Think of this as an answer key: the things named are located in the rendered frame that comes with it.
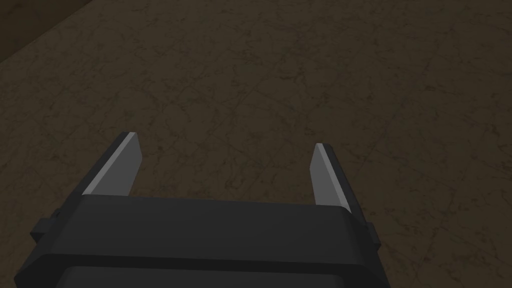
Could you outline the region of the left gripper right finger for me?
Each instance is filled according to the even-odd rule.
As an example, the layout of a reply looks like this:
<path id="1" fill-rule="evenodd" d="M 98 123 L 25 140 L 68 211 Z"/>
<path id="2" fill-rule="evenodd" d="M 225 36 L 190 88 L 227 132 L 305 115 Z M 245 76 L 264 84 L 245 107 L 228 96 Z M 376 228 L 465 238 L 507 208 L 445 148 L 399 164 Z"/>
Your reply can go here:
<path id="1" fill-rule="evenodd" d="M 359 201 L 330 144 L 315 144 L 309 173 L 316 205 L 343 207 L 356 220 L 365 220 Z"/>

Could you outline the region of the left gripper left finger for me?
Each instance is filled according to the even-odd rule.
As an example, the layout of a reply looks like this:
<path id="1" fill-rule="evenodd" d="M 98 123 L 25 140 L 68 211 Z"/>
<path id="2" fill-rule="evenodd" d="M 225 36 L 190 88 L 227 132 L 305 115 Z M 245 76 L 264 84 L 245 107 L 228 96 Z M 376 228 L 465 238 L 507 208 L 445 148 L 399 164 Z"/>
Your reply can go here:
<path id="1" fill-rule="evenodd" d="M 136 132 L 121 132 L 70 193 L 82 195 L 128 196 L 142 163 Z"/>

